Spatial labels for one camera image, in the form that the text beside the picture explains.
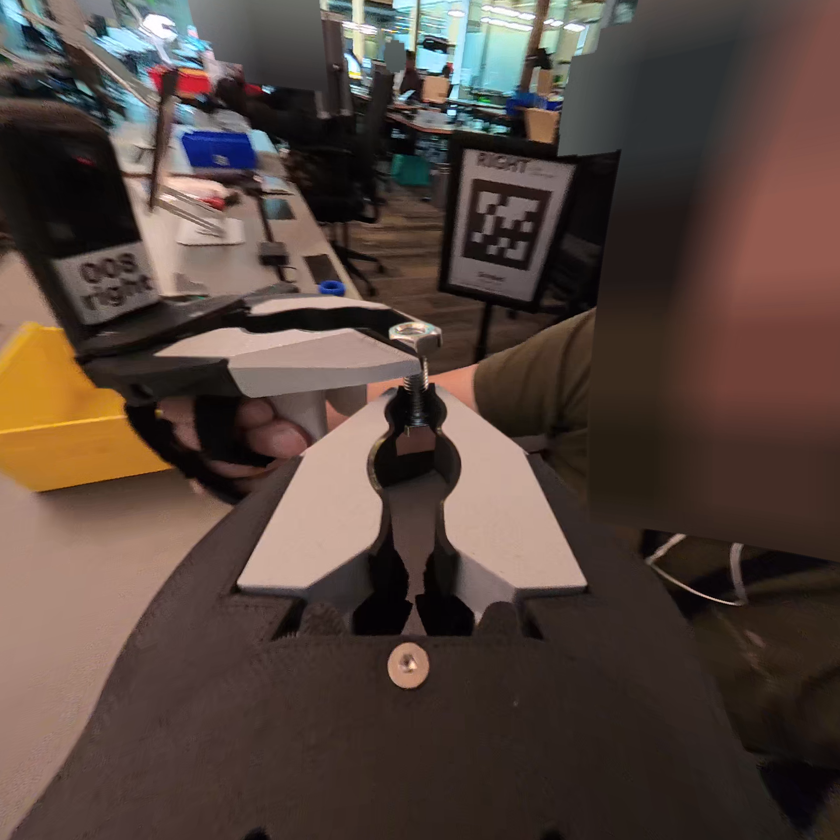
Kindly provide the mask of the person's right forearm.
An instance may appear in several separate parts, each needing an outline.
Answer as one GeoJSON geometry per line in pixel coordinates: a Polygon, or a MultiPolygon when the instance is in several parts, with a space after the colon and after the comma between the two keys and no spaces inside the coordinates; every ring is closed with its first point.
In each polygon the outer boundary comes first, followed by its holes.
{"type": "MultiPolygon", "coordinates": [[[[479,363],[474,363],[469,366],[461,367],[452,371],[446,371],[440,374],[434,374],[430,377],[430,384],[442,387],[447,392],[451,393],[458,400],[460,400],[467,407],[478,413],[478,406],[476,403],[475,392],[475,378],[479,363]]],[[[394,379],[390,381],[380,381],[370,383],[366,386],[365,402],[369,403],[381,396],[384,392],[399,386],[403,380],[394,379]]],[[[343,424],[350,415],[342,414],[333,407],[327,408],[328,430],[332,431],[341,424],[343,424]]]]}

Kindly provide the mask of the person's right hand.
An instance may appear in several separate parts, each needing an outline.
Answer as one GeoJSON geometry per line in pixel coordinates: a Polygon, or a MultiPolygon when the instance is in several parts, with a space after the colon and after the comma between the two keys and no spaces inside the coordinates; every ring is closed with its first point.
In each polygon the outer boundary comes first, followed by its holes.
{"type": "Polygon", "coordinates": [[[265,467],[240,465],[212,458],[202,448],[196,430],[194,398],[167,398],[155,408],[155,414],[170,425],[180,445],[198,455],[204,467],[215,476],[230,480],[245,495],[263,487],[279,467],[300,456],[312,442],[305,430],[280,417],[269,400],[245,398],[238,401],[231,437],[251,453],[268,457],[269,463],[265,467]]]}

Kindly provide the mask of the blue labelled storage bin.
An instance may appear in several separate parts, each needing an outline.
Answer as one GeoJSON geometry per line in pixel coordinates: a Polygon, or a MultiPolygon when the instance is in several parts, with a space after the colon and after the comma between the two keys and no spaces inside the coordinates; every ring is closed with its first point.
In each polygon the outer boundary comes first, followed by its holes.
{"type": "Polygon", "coordinates": [[[181,143],[194,170],[251,172],[258,166],[248,133],[194,130],[185,132],[181,143]]]}

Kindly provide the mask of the steel hex bolt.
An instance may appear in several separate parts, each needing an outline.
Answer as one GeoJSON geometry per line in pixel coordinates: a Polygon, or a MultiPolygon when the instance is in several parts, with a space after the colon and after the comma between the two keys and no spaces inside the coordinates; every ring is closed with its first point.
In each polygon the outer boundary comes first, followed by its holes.
{"type": "Polygon", "coordinates": [[[429,424],[425,405],[428,387],[427,358],[421,357],[419,363],[420,372],[403,377],[400,384],[407,399],[404,428],[395,440],[395,453],[400,457],[432,453],[436,447],[436,435],[429,424]]]}

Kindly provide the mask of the yellow plastic bin with divider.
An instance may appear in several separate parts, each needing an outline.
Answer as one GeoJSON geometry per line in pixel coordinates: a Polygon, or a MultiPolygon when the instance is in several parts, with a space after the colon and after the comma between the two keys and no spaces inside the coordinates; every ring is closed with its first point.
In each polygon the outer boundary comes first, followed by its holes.
{"type": "Polygon", "coordinates": [[[59,328],[23,323],[1,353],[1,472],[45,492],[170,467],[134,433],[116,392],[93,385],[59,328]]]}

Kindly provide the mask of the red storage bin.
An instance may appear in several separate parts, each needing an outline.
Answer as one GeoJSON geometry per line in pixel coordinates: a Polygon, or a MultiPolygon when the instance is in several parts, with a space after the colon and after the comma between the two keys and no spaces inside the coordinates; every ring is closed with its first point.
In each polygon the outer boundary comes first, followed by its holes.
{"type": "Polygon", "coordinates": [[[148,76],[158,94],[163,92],[164,75],[172,70],[177,73],[175,94],[180,98],[196,99],[213,93],[211,80],[204,70],[191,67],[155,65],[148,69],[148,76]]]}

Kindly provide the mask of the steel hex nut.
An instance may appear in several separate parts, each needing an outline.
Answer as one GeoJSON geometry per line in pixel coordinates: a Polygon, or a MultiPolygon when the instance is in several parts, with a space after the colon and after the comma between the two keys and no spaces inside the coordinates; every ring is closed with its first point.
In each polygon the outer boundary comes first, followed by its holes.
{"type": "Polygon", "coordinates": [[[388,339],[409,349],[418,358],[426,358],[442,346],[442,330],[423,321],[406,321],[389,328],[388,339]]]}

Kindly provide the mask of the black office chair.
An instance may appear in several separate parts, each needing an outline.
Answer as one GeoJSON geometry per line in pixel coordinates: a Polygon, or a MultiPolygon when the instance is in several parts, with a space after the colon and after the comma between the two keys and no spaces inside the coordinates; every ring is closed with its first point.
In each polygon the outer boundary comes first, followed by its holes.
{"type": "Polygon", "coordinates": [[[359,133],[343,134],[338,145],[311,145],[291,149],[287,172],[306,201],[316,222],[329,231],[333,252],[348,275],[358,280],[364,293],[374,298],[378,290],[355,262],[371,263],[380,274],[382,262],[350,246],[352,224],[377,224],[383,204],[376,165],[387,109],[392,101],[390,74],[374,79],[371,97],[359,133]]]}

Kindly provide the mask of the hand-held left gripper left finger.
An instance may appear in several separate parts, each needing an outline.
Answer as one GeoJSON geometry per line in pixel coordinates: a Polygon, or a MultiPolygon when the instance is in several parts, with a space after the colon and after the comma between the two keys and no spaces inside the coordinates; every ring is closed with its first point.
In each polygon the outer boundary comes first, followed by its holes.
{"type": "Polygon", "coordinates": [[[237,580],[250,595],[325,603],[352,616],[365,602],[403,614],[407,573],[395,551],[391,515],[372,475],[392,432],[392,388],[301,457],[237,580]]]}

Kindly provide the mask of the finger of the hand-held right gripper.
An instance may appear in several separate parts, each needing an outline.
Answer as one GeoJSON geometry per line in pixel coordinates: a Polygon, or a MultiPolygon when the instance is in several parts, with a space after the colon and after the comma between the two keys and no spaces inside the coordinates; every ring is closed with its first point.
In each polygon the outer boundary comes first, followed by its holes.
{"type": "Polygon", "coordinates": [[[397,311],[344,297],[279,297],[251,306],[243,334],[258,344],[293,344],[352,330],[387,340],[397,311]]]}
{"type": "Polygon", "coordinates": [[[419,375],[419,359],[356,329],[252,333],[205,332],[154,352],[165,360],[223,360],[245,395],[281,396],[401,380],[419,375]]]}

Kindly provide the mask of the framed marker sign on stand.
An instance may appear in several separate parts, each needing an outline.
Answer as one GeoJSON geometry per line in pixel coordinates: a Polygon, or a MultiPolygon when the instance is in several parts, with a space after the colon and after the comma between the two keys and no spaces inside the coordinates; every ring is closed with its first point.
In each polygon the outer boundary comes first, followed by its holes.
{"type": "Polygon", "coordinates": [[[496,309],[559,323],[595,307],[620,157],[450,136],[437,288],[482,304],[475,362],[487,356],[496,309]]]}

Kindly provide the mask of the black tablet on white stand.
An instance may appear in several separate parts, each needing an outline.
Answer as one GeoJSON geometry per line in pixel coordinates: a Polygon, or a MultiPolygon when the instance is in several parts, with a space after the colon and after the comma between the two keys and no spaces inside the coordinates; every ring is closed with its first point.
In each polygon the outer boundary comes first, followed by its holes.
{"type": "Polygon", "coordinates": [[[207,202],[168,185],[168,160],[175,120],[178,68],[164,70],[152,134],[152,163],[146,212],[164,211],[186,224],[187,245],[240,245],[245,242],[242,224],[227,218],[207,202]]]}

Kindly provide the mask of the wooden chair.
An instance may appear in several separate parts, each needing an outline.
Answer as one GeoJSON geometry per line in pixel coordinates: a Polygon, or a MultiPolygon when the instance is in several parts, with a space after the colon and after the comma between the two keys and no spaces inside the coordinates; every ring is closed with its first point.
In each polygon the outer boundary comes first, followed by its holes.
{"type": "Polygon", "coordinates": [[[525,108],[522,115],[528,141],[548,145],[557,144],[561,110],[525,108]]]}

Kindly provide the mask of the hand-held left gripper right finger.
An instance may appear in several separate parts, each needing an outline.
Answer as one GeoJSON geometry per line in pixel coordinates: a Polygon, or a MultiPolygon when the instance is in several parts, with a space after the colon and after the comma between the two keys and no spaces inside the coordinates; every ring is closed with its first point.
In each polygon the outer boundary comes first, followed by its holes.
{"type": "Polygon", "coordinates": [[[435,514],[423,609],[482,617],[493,604],[580,594],[585,575],[526,452],[452,393],[429,390],[434,468],[445,492],[435,514]]]}

